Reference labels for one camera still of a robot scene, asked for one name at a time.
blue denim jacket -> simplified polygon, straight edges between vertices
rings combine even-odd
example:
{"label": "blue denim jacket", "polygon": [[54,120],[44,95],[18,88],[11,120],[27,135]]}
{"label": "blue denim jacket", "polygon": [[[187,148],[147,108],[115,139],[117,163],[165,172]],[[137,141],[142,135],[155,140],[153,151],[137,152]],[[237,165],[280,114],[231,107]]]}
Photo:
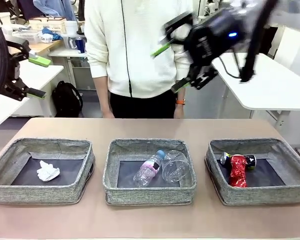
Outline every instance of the blue denim jacket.
{"label": "blue denim jacket", "polygon": [[71,0],[33,0],[34,6],[45,15],[64,17],[68,21],[76,21]]}

orange wristband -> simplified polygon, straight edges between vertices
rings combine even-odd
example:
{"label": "orange wristband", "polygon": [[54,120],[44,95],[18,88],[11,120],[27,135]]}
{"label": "orange wristband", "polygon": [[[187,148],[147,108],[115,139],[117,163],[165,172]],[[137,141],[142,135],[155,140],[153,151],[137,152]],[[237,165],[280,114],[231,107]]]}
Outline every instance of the orange wristband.
{"label": "orange wristband", "polygon": [[183,99],[183,100],[177,100],[176,104],[186,105],[186,100],[185,99]]}

white sweater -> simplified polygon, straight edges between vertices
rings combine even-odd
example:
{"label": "white sweater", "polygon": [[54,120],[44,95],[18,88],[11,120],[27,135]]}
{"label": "white sweater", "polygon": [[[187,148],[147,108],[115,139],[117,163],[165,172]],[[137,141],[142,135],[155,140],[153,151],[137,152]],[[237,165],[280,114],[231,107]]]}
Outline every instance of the white sweater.
{"label": "white sweater", "polygon": [[[188,74],[189,61],[182,46],[173,46],[153,59],[164,35],[163,25],[184,12],[192,0],[85,0],[84,33],[93,78],[108,76],[111,93],[152,98]],[[178,36],[188,29],[180,27]]]}

crumpled white tissue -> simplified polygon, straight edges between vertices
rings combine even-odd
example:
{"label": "crumpled white tissue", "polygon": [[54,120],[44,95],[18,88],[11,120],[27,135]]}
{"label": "crumpled white tissue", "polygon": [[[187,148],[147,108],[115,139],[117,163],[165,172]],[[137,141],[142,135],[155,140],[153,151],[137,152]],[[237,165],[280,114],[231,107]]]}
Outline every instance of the crumpled white tissue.
{"label": "crumpled white tissue", "polygon": [[60,174],[59,168],[54,168],[52,164],[40,161],[41,168],[36,171],[38,178],[44,182],[49,182]]}

white table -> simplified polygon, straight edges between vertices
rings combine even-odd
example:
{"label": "white table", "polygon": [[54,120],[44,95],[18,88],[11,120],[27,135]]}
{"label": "white table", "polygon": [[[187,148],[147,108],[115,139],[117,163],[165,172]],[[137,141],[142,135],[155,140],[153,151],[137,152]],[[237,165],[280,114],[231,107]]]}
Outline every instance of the white table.
{"label": "white table", "polygon": [[[63,69],[63,66],[51,65],[49,67],[43,67],[24,60],[20,62],[20,78],[29,88],[41,90]],[[0,95],[0,124],[31,98],[25,97],[22,101],[17,101]],[[40,105],[42,111],[46,113],[49,107],[48,102],[41,100]]]}
{"label": "white table", "polygon": [[[246,55],[238,53],[241,67],[245,63]],[[224,53],[221,58],[227,71],[239,76],[233,54]],[[219,118],[225,109],[229,90],[244,108],[251,110],[250,118],[255,110],[267,111],[276,119],[277,129],[283,126],[290,111],[300,111],[300,76],[266,55],[257,56],[254,65],[255,75],[248,83],[240,83],[240,79],[229,76],[218,58],[212,64],[226,84]]]}
{"label": "white table", "polygon": [[59,47],[55,50],[52,50],[48,55],[49,57],[66,58],[65,69],[68,74],[69,81],[72,85],[77,87],[71,58],[86,58],[87,54],[80,53],[76,49],[66,49],[65,47]]}

